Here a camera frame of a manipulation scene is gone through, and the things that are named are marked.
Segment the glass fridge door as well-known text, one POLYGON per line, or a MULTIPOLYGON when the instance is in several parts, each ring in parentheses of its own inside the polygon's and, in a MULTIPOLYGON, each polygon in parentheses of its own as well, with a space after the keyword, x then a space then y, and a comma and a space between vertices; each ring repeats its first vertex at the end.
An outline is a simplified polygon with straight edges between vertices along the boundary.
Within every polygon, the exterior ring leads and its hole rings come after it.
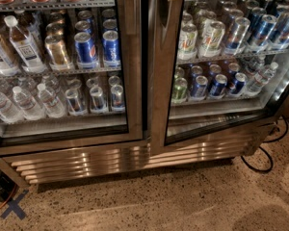
POLYGON ((248 39, 261 17, 289 13, 289 0, 150 0, 152 50, 152 127, 151 147, 164 156, 212 157, 251 155, 273 129, 277 117, 289 103, 289 44, 270 47, 270 37, 262 47, 251 47, 248 39), (225 55, 224 43, 234 20, 245 17, 250 26, 239 52, 225 55), (201 57, 198 49, 206 27, 212 21, 225 26, 221 52, 201 57), (196 54, 190 60, 178 58, 181 28, 197 27, 196 54), (248 81, 264 65, 277 62, 276 75, 255 96, 246 95, 245 85, 239 96, 228 94, 231 79, 237 72, 248 81), (211 98, 209 90, 217 74, 227 77, 222 98, 211 98), (203 75, 208 80, 203 100, 190 97, 193 82, 203 75), (185 78, 184 102, 171 101, 174 81, 185 78))
POLYGON ((18 59, 20 72, 0 75, 0 92, 13 100, 13 87, 28 90, 43 107, 45 118, 6 123, 0 117, 0 157, 34 153, 73 146, 132 141, 141 135, 141 0, 0 0, 0 34, 18 59), (4 18, 13 15, 34 37, 46 70, 31 73, 9 40, 4 18), (104 61, 103 34, 118 32, 120 61, 109 66, 104 61), (74 36, 89 33, 98 55, 98 66, 81 69, 77 63, 74 36), (74 65, 72 70, 54 71, 44 45, 47 36, 61 36, 74 65), (38 98, 38 84, 51 87, 66 107, 66 115, 49 117, 38 98), (125 109, 114 111, 111 87, 121 85, 125 109), (107 108, 91 111, 90 89, 103 89, 107 108), (70 115, 65 92, 76 89, 86 105, 85 115, 70 115))

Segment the white 7up can right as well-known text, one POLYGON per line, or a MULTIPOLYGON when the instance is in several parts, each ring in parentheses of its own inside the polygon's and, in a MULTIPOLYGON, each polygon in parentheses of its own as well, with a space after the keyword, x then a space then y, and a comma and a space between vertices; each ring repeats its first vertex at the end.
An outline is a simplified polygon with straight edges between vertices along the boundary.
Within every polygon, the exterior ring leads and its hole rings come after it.
POLYGON ((220 21, 212 21, 206 27, 198 52, 201 57, 214 57, 221 52, 221 42, 225 33, 225 26, 220 21))

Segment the white 7up can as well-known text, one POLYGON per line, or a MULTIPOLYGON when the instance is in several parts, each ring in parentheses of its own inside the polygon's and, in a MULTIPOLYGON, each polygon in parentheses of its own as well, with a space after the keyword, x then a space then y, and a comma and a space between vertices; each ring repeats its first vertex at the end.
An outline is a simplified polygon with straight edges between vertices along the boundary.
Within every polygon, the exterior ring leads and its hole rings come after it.
POLYGON ((190 60, 196 54, 197 27, 193 24, 185 24, 180 31, 178 42, 178 58, 190 60))
POLYGON ((221 42, 225 33, 225 26, 220 21, 212 21, 206 27, 198 52, 201 57, 214 57, 221 52, 221 42))

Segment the white 7up can left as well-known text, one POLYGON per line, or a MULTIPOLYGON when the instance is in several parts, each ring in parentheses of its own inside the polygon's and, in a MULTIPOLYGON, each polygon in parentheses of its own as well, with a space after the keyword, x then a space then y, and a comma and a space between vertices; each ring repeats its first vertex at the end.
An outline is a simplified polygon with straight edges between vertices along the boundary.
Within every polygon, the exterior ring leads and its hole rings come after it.
POLYGON ((196 54, 197 27, 193 24, 185 24, 180 31, 178 42, 178 58, 190 60, 196 54))

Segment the silver blue energy can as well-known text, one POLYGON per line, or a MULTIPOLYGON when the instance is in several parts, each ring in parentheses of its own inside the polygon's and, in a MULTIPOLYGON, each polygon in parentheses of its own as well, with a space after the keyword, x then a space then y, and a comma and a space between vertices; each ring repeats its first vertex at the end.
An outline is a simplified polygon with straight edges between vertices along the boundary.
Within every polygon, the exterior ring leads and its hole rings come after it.
POLYGON ((245 17, 234 20, 224 43, 225 55, 235 55, 239 52, 249 26, 250 21, 245 17))
POLYGON ((278 49, 286 44, 289 44, 289 13, 282 13, 270 35, 270 47, 278 49))
POLYGON ((270 14, 263 15, 248 39, 249 46, 262 47, 266 45, 276 23, 277 19, 275 16, 270 14))

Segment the blue Pepsi can right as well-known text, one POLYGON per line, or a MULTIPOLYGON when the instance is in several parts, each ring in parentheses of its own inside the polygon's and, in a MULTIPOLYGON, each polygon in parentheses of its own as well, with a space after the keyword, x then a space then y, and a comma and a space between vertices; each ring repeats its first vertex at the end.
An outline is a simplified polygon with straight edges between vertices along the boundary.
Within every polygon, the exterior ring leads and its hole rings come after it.
POLYGON ((106 31, 103 34, 104 61, 109 66, 117 66, 120 61, 118 47, 118 32, 115 30, 106 31))

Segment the blue pepsi can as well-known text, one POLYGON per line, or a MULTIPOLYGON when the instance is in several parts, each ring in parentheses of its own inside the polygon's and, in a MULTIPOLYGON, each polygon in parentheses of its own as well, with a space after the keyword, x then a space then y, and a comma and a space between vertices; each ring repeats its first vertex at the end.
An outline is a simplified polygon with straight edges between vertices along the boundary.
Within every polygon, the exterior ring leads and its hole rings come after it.
POLYGON ((98 55, 94 40, 89 33, 80 32, 74 36, 77 63, 81 69, 93 69, 98 66, 98 55))
POLYGON ((118 32, 115 30, 106 31, 103 34, 104 61, 109 66, 117 66, 120 61, 118 47, 118 32))

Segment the green soda can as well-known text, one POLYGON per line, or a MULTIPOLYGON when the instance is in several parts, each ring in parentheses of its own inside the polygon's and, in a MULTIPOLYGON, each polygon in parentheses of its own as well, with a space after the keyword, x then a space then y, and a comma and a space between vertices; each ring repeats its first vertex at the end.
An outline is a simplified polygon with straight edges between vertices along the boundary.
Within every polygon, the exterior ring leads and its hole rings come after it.
POLYGON ((177 78, 174 81, 172 89, 171 101, 173 103, 181 103, 186 100, 188 83, 185 78, 177 78))

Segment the blue Pepsi can left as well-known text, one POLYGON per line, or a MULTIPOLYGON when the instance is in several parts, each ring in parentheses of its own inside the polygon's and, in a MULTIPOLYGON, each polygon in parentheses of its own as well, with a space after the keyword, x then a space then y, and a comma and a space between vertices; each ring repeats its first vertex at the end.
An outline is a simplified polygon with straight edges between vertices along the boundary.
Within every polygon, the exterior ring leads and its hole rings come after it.
POLYGON ((98 55, 94 40, 89 33, 80 32, 74 36, 77 63, 81 69, 93 69, 98 66, 98 55))

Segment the silver diet cola can right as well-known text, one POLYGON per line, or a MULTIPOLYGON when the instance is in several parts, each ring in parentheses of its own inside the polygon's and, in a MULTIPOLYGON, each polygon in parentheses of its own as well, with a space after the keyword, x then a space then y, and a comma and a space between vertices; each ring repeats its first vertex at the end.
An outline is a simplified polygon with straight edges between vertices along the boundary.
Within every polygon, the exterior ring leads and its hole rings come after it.
POLYGON ((124 91, 121 85, 113 85, 111 87, 111 105, 114 111, 125 109, 124 91))

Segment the silver diet cola can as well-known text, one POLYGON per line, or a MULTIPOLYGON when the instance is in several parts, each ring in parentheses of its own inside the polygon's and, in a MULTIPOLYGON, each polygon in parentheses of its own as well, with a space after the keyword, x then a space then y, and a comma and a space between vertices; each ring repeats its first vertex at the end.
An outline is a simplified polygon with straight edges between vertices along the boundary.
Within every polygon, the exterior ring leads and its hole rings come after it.
POLYGON ((103 113, 106 111, 107 104, 103 89, 95 86, 90 89, 91 111, 94 113, 103 113))
POLYGON ((83 116, 88 112, 78 90, 66 90, 65 97, 68 106, 68 112, 71 116, 83 116))
POLYGON ((111 87, 111 105, 114 111, 125 109, 124 91, 121 85, 113 85, 111 87))

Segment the water bottle right compartment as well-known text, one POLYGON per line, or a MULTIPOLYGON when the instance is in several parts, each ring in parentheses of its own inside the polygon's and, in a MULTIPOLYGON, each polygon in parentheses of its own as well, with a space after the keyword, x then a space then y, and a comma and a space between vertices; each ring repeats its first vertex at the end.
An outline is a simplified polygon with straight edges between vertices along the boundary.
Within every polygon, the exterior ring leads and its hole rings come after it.
POLYGON ((247 96, 257 95, 276 75, 278 68, 277 62, 271 62, 270 64, 261 67, 255 75, 248 81, 246 87, 247 96))

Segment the gold soda can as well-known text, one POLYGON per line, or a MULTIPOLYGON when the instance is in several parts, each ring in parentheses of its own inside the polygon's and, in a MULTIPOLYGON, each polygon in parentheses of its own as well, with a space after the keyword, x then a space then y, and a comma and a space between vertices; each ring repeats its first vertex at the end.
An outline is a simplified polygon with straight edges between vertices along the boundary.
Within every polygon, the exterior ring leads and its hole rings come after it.
POLYGON ((47 36, 44 45, 50 57, 50 66, 54 71, 67 71, 74 68, 66 43, 61 36, 47 36))

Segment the silver diet cola can middle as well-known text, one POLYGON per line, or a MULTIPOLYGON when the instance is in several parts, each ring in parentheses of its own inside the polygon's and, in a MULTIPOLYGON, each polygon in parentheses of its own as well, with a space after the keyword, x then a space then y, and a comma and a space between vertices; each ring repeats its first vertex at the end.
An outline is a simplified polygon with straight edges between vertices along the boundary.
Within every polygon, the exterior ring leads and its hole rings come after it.
POLYGON ((95 86, 90 89, 91 111, 94 113, 103 113, 106 111, 107 104, 103 89, 95 86))

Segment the silver diet cola can left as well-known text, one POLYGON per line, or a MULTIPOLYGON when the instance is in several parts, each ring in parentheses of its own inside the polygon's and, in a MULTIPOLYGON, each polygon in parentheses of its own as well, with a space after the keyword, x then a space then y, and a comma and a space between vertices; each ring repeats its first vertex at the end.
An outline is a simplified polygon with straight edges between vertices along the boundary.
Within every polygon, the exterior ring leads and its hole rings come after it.
POLYGON ((83 116, 88 112, 78 90, 66 90, 65 97, 68 106, 68 112, 71 116, 83 116))

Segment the iced tea bottle white cap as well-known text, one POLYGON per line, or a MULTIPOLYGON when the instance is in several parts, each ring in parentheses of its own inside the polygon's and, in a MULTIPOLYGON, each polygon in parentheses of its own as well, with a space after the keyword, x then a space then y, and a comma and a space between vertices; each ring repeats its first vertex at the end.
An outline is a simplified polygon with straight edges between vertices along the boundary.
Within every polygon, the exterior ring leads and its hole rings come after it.
POLYGON ((32 34, 21 26, 13 15, 4 18, 9 28, 9 40, 31 73, 42 73, 46 70, 43 56, 32 34))

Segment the water bottle right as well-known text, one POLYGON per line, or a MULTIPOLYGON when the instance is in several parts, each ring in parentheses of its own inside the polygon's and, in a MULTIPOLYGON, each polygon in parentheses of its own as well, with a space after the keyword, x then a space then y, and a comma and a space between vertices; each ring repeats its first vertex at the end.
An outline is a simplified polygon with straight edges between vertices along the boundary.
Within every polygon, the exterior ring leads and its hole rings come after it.
POLYGON ((38 98, 49 117, 60 118, 66 115, 66 107, 60 97, 44 83, 38 84, 38 98))

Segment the water bottle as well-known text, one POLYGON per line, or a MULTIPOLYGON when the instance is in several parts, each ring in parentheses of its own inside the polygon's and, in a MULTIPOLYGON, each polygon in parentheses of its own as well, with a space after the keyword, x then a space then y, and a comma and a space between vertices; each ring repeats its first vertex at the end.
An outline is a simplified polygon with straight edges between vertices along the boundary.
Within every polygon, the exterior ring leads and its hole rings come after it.
POLYGON ((22 112, 2 92, 0 92, 0 117, 6 123, 14 123, 24 119, 22 112))
POLYGON ((13 100, 28 120, 39 120, 45 118, 43 107, 28 90, 15 86, 13 87, 13 100))
POLYGON ((66 115, 66 107, 60 97, 44 83, 38 84, 38 98, 49 117, 60 118, 66 115))

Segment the iced tea bottle far left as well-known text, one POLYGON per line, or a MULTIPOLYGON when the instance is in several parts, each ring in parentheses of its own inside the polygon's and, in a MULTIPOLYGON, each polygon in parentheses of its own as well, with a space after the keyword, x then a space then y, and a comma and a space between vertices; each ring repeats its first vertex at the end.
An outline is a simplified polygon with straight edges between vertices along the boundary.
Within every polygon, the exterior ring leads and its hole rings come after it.
POLYGON ((14 76, 19 72, 18 59, 0 34, 0 75, 14 76))

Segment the water bottle middle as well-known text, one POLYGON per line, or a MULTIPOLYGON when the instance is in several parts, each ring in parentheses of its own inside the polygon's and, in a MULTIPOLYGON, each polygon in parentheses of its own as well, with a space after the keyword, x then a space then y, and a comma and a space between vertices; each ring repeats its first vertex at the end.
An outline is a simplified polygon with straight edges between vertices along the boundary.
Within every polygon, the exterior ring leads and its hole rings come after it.
POLYGON ((13 87, 13 100, 28 120, 39 120, 45 118, 43 107, 28 90, 15 86, 13 87))

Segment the water bottle far left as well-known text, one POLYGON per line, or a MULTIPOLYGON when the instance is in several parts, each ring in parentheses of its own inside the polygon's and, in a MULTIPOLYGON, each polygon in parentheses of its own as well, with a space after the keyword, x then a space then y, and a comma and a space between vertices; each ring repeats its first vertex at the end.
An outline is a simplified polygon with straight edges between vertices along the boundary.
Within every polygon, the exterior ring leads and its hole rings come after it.
POLYGON ((22 112, 2 92, 0 92, 0 117, 6 123, 14 123, 24 119, 22 112))

